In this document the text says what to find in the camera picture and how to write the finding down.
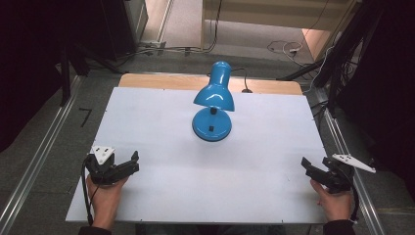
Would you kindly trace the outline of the white table cover sheet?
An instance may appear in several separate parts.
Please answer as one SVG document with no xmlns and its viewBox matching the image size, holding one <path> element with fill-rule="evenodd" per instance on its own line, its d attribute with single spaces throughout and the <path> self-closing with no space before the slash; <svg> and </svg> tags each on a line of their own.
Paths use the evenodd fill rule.
<svg viewBox="0 0 415 235">
<path fill-rule="evenodd" d="M 187 90 L 113 90 L 95 137 L 139 171 L 122 190 L 120 221 L 166 223 L 321 223 L 325 216 L 300 162 L 322 165 L 326 153 L 301 95 L 233 98 L 230 134 L 195 135 L 199 110 Z"/>
</svg>

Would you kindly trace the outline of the grey power strip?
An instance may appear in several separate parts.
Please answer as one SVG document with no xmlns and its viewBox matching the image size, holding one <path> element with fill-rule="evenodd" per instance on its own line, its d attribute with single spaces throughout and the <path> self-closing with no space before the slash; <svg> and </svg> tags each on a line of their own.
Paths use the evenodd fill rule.
<svg viewBox="0 0 415 235">
<path fill-rule="evenodd" d="M 158 42 L 158 41 L 150 41 L 150 42 L 140 42 L 138 44 L 138 48 L 140 50 L 145 50 L 145 49 L 163 49 L 165 48 L 166 42 L 162 41 L 162 42 Z"/>
</svg>

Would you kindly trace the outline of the black metal stand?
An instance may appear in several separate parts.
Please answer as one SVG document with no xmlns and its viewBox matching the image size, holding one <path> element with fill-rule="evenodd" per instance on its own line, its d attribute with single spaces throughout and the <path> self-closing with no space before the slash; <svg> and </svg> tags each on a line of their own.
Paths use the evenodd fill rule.
<svg viewBox="0 0 415 235">
<path fill-rule="evenodd" d="M 67 53 L 67 46 L 63 45 L 61 48 L 61 76 L 62 76 L 62 101 L 63 107 L 70 97 L 70 79 L 69 79 L 69 56 Z"/>
<path fill-rule="evenodd" d="M 329 47 L 324 52 L 322 59 L 290 75 L 281 77 L 280 81 L 293 81 L 308 72 L 318 70 L 305 93 L 312 88 L 319 90 L 329 83 L 330 89 L 326 108 L 333 115 L 344 64 L 350 59 L 360 41 L 376 28 L 382 13 L 382 0 L 363 0 L 340 38 L 334 46 Z"/>
</svg>

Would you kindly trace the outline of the aluminium floor rail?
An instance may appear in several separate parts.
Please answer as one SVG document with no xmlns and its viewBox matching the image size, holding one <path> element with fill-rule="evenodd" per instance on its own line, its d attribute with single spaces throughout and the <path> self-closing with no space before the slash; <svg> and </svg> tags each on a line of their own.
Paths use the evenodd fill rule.
<svg viewBox="0 0 415 235">
<path fill-rule="evenodd" d="M 28 167 L 23 172 L 21 180 L 8 199 L 5 209 L 2 210 L 0 215 L 0 235 L 8 235 L 11 230 L 40 169 L 47 160 L 62 126 L 69 115 L 83 80 L 84 76 L 76 75 L 74 77 L 70 84 L 71 94 L 69 95 L 69 99 L 62 107 L 59 107 L 41 143 L 36 147 L 36 152 L 30 160 Z"/>
<path fill-rule="evenodd" d="M 329 159 L 331 161 L 337 161 L 339 165 L 343 165 L 339 169 L 339 175 L 346 179 L 346 182 L 349 184 L 349 190 L 352 194 L 353 206 L 349 220 L 353 224 L 357 224 L 358 213 L 361 212 L 370 235 L 386 235 L 383 225 L 380 222 L 378 214 L 359 174 L 359 170 L 362 169 L 363 163 L 351 156 L 338 121 L 330 112 L 329 96 L 326 94 L 325 89 L 317 88 L 314 93 L 319 102 L 326 101 L 323 117 L 331 132 L 332 139 L 337 149 L 337 153 L 330 155 Z"/>
</svg>

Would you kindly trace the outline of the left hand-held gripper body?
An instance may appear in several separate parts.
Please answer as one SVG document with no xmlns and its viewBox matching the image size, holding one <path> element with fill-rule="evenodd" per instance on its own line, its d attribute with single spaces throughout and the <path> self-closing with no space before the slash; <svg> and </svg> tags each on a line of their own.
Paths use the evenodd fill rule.
<svg viewBox="0 0 415 235">
<path fill-rule="evenodd" d="M 93 146 L 85 165 L 94 184 L 112 185 L 119 181 L 113 147 Z"/>
</svg>

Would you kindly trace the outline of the blue desk lamp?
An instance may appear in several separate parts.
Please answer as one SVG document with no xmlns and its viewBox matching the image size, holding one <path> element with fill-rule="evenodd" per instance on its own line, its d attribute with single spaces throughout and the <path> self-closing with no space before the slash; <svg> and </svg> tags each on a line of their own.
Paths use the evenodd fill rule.
<svg viewBox="0 0 415 235">
<path fill-rule="evenodd" d="M 228 89 L 231 67 L 219 61 L 212 65 L 208 84 L 197 94 L 194 104 L 203 106 L 192 120 L 195 134 L 208 142 L 220 141 L 232 129 L 227 111 L 234 112 L 235 105 Z"/>
</svg>

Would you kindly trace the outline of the person's left hand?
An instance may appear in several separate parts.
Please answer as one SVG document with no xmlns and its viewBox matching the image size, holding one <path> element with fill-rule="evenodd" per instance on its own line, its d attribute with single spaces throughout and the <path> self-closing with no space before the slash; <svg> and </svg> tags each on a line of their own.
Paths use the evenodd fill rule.
<svg viewBox="0 0 415 235">
<path fill-rule="evenodd" d="M 121 199 L 122 187 L 127 180 L 128 178 L 123 178 L 114 185 L 100 187 L 92 182 L 90 176 L 87 176 L 88 195 L 94 210 L 93 227 L 112 230 Z"/>
</svg>

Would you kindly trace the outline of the person's right hand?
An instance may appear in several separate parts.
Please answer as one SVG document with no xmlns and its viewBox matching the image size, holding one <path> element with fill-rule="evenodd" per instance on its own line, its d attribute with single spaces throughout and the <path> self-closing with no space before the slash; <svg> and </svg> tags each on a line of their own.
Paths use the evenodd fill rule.
<svg viewBox="0 0 415 235">
<path fill-rule="evenodd" d="M 352 196 L 349 191 L 330 194 L 320 183 L 311 179 L 310 185 L 317 193 L 317 205 L 323 208 L 328 221 L 349 220 Z"/>
</svg>

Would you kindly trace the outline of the dark cabinet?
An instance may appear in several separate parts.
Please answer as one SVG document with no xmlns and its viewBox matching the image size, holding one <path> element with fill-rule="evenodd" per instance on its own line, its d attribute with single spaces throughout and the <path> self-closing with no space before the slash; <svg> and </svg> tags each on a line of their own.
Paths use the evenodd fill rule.
<svg viewBox="0 0 415 235">
<path fill-rule="evenodd" d="M 136 51 L 149 19 L 145 0 L 100 0 L 109 33 L 109 58 Z"/>
</svg>

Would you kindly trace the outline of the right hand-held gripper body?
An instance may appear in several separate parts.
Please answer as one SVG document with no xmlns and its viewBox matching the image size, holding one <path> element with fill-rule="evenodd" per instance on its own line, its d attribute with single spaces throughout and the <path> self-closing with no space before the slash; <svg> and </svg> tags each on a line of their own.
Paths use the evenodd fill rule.
<svg viewBox="0 0 415 235">
<path fill-rule="evenodd" d="M 361 162 L 352 155 L 334 154 L 323 159 L 323 165 L 328 168 L 329 181 L 325 184 L 330 194 L 349 191 L 353 185 L 354 170 L 356 168 L 375 173 L 376 169 Z"/>
</svg>

